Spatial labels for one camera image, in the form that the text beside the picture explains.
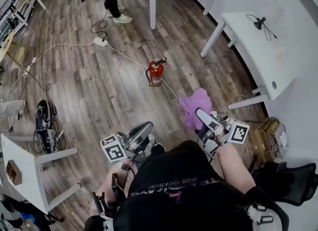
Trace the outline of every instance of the black office chair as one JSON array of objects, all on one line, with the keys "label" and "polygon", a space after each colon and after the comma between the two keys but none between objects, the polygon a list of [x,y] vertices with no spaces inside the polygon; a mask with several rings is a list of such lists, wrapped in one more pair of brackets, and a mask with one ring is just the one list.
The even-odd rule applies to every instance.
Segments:
[{"label": "black office chair", "polygon": [[55,221],[63,222],[64,219],[58,219],[52,214],[44,214],[42,211],[37,209],[34,205],[26,203],[26,200],[23,202],[17,201],[7,195],[3,194],[3,200],[1,201],[3,206],[11,213],[18,211],[20,213],[31,214],[35,219],[35,225],[41,231],[50,231],[49,225],[55,223]]},{"label": "black office chair", "polygon": [[252,176],[257,186],[275,202],[300,206],[311,199],[318,186],[316,164],[288,168],[286,162],[266,162]]}]

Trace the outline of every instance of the white sneaker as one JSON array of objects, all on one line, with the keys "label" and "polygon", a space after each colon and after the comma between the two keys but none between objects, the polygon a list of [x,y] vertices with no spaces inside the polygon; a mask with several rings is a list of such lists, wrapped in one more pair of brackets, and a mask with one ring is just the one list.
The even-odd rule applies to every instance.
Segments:
[{"label": "white sneaker", "polygon": [[[119,13],[121,13],[121,12],[124,12],[125,11],[125,7],[123,6],[123,7],[118,7],[118,10],[119,10]],[[112,17],[113,15],[111,14],[111,12],[109,11],[109,10],[107,10],[107,14],[106,14],[108,17]]]},{"label": "white sneaker", "polygon": [[121,14],[119,18],[113,18],[114,22],[120,22],[120,23],[129,23],[131,22],[133,19],[130,16],[126,16],[124,14]]},{"label": "white sneaker", "polygon": [[149,144],[147,144],[147,147],[150,147],[150,151],[151,151],[151,148],[156,146],[156,145],[162,146],[164,148],[164,152],[167,151],[166,148],[161,143],[159,143],[157,141],[157,138],[153,134],[149,133],[148,138],[149,138],[150,142],[149,142]]}]

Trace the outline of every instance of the wooden floor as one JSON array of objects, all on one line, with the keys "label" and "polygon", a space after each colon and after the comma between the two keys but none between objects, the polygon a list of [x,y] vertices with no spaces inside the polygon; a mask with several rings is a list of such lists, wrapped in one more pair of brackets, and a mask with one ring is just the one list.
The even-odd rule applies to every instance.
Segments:
[{"label": "wooden floor", "polygon": [[[29,26],[19,36],[21,43],[35,47],[27,50],[22,59],[25,67],[31,64],[33,57],[40,57],[54,44],[91,43],[96,34],[91,34],[90,27],[105,15],[102,0],[87,0],[85,3],[80,0],[42,1],[48,9],[44,11],[36,2]],[[202,87],[211,97],[213,109],[223,115],[237,112],[229,111],[227,105],[237,101],[240,94],[251,96],[251,82],[223,37],[207,57],[200,57],[215,25],[202,15],[202,10],[193,0],[157,0],[155,30],[150,30],[148,0],[119,2],[134,20],[123,25],[107,19],[109,45],[143,65],[154,58],[167,57],[164,79],[177,95],[190,96],[196,88]],[[7,58],[3,66],[6,72],[0,80],[2,98],[22,73]],[[126,132],[138,123],[152,121],[155,126],[153,133],[167,149],[186,139],[196,140],[194,133],[183,127],[178,101],[170,90],[165,85],[148,87],[145,69],[108,47],[57,46],[30,72],[42,85],[51,84],[48,94],[57,108],[59,130],[65,130],[66,147],[79,149],[79,154],[46,167],[43,179],[49,200],[79,181],[88,192],[98,189],[110,167],[99,141],[112,133]],[[23,78],[13,87],[7,100],[18,99],[24,84]],[[28,77],[22,95],[27,106],[24,115],[14,125],[15,135],[33,135],[36,104],[42,98],[46,98],[44,90]],[[240,110],[236,116],[240,120],[261,120],[263,117],[259,105]],[[13,117],[3,119],[0,129],[5,131],[12,123]],[[34,152],[32,144],[26,147]],[[249,139],[245,145],[238,145],[246,166],[251,161],[250,149]],[[220,171],[217,160],[213,161],[213,166]],[[1,176],[4,178],[3,165]],[[6,181],[3,190],[16,199],[22,199]],[[82,230],[90,200],[90,195],[80,190],[58,205],[52,213],[66,221],[54,224],[51,229]]]}]

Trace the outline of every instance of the red fire extinguisher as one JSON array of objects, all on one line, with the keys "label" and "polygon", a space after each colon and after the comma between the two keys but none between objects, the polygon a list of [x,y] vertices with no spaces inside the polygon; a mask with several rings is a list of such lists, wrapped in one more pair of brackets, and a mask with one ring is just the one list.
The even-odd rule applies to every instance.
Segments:
[{"label": "red fire extinguisher", "polygon": [[149,67],[146,70],[146,77],[150,86],[159,86],[162,82],[162,74],[163,74],[163,63],[167,62],[167,58],[163,58],[159,61],[153,61],[149,63]]}]

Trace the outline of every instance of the power cable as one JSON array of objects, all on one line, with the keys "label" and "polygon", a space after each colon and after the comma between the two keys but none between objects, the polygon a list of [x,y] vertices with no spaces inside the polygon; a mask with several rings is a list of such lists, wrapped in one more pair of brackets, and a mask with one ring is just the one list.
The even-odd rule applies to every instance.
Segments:
[{"label": "power cable", "polygon": [[[248,19],[251,20],[252,22],[255,22],[255,21],[253,21],[249,16],[253,16],[253,17],[257,20],[256,22],[260,21],[260,19],[259,19],[257,16],[255,16],[255,15],[246,14],[246,16],[247,16]],[[274,36],[274,38],[277,39],[277,36],[265,25],[265,23],[263,23],[263,25],[264,25],[264,33],[265,33],[266,39],[267,39],[268,41],[271,41],[271,40],[272,40],[271,34]]]},{"label": "power cable", "polygon": [[[106,17],[106,15],[107,15],[107,13],[108,13],[108,9],[106,10],[106,14],[105,14],[104,18],[103,18],[102,20],[98,21],[97,23],[93,24],[92,27],[90,28],[90,32],[91,32],[92,34],[95,34],[95,33],[105,33],[105,37],[104,37],[103,40],[102,40],[103,42],[105,41],[105,39],[106,39],[106,37],[107,37],[107,32],[103,30],[103,29],[105,29],[106,26],[108,25],[108,22],[105,20],[105,17]],[[100,30],[99,30],[99,31],[93,31],[93,30],[92,30],[93,27],[94,27],[95,25],[97,25],[97,24],[98,24],[97,27],[98,27]]]}]

